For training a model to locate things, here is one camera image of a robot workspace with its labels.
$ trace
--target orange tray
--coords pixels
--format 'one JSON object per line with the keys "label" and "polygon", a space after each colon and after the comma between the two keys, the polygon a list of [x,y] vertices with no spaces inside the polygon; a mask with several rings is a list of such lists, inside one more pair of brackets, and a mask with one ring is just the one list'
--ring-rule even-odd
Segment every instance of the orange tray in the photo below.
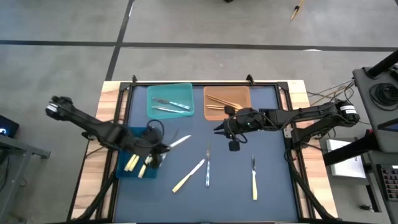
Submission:
{"label": "orange tray", "polygon": [[241,105],[243,108],[251,107],[250,89],[247,86],[206,86],[203,89],[205,118],[208,121],[223,121],[228,118],[224,110],[209,109],[206,105],[220,105],[222,103],[211,100],[207,95],[215,96],[231,103]]}

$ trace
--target black floor stripe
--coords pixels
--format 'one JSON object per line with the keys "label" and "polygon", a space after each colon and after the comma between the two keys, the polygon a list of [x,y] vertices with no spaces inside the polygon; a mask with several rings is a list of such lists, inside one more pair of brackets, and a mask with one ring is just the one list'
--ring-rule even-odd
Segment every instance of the black floor stripe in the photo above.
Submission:
{"label": "black floor stripe", "polygon": [[191,43],[145,43],[123,42],[121,47],[176,48],[176,49],[244,49],[244,50],[322,50],[347,52],[393,52],[398,47],[343,47],[312,45],[257,45],[257,44],[191,44]]}
{"label": "black floor stripe", "polygon": [[114,47],[116,43],[90,41],[0,40],[0,45]]}
{"label": "black floor stripe", "polygon": [[113,50],[113,54],[111,57],[111,62],[109,63],[108,71],[106,72],[105,81],[112,80],[114,68],[116,67],[116,62],[118,61],[121,44],[122,44],[122,41],[124,38],[124,34],[126,33],[127,23],[129,22],[130,14],[132,12],[132,4],[133,3],[134,3],[134,0],[129,0],[129,2],[127,4],[126,12],[124,13],[124,17],[123,17],[122,26],[120,27],[118,40],[117,40],[116,46]]}

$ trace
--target plastic container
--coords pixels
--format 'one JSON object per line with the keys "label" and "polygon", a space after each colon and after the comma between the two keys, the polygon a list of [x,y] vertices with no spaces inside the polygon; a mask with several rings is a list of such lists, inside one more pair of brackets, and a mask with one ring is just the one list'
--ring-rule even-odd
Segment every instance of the plastic container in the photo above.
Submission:
{"label": "plastic container", "polygon": [[[130,128],[133,134],[140,136],[146,128]],[[124,171],[124,167],[132,157],[132,153],[128,151],[119,151],[118,167],[116,168],[116,177],[122,178],[138,178],[138,173],[144,165],[145,158],[139,158],[137,165],[132,171]],[[156,178],[157,169],[147,167],[142,178]]]}
{"label": "plastic container", "polygon": [[206,86],[203,89],[203,97],[205,99],[203,101],[205,103],[205,118],[208,121],[223,121],[228,118],[228,115],[225,114],[224,109],[216,110],[207,108],[206,105],[225,106],[222,103],[209,99],[207,95],[215,96],[231,103],[237,103],[243,108],[251,107],[250,89],[247,86]]}
{"label": "plastic container", "polygon": [[[181,105],[189,106],[189,110],[172,105],[170,103],[159,103],[153,98],[166,100]],[[174,113],[152,108],[161,106],[169,110],[183,111],[183,113]],[[195,112],[193,105],[193,90],[191,83],[157,85],[147,88],[147,115],[152,119],[179,118],[183,116],[192,116]]]}

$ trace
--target gray floor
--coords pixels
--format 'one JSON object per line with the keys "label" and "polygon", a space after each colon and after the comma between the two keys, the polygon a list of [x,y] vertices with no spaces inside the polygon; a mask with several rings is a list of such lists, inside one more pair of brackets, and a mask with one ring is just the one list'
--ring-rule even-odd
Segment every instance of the gray floor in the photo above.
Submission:
{"label": "gray floor", "polygon": [[[125,42],[396,47],[394,0],[308,0],[290,22],[293,0],[136,0]],[[127,0],[0,0],[0,39],[110,41],[117,39]],[[112,47],[0,45],[0,114],[21,123],[19,139],[52,151],[32,161],[14,212],[29,223],[67,217],[86,141],[81,130],[46,117],[52,95],[70,96],[94,115]],[[320,91],[349,80],[388,52],[122,48],[113,80],[305,80]],[[366,122],[356,93],[351,100]],[[362,136],[365,124],[337,128]],[[368,202],[363,185],[331,179],[338,213],[349,221],[388,223],[385,213],[357,208]]]}

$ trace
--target blue table surface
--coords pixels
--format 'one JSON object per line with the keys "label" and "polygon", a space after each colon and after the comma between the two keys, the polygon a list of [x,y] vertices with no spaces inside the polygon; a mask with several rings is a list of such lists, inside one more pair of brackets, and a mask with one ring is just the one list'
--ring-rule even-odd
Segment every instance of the blue table surface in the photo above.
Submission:
{"label": "blue table surface", "polygon": [[[213,134],[222,121],[207,121],[203,88],[194,87],[195,114],[163,119],[163,142],[191,134],[172,149],[156,179],[121,179],[114,221],[121,222],[259,222],[297,221],[292,181],[284,160],[281,131],[247,133],[247,144],[230,152],[229,140]],[[274,87],[250,89],[253,108],[277,108]],[[136,87],[129,126],[144,127],[146,87]],[[178,130],[176,139],[172,139]],[[173,187],[202,159],[211,141],[210,187],[205,187],[206,163],[174,194]],[[252,199],[251,155],[256,157],[258,200]]]}

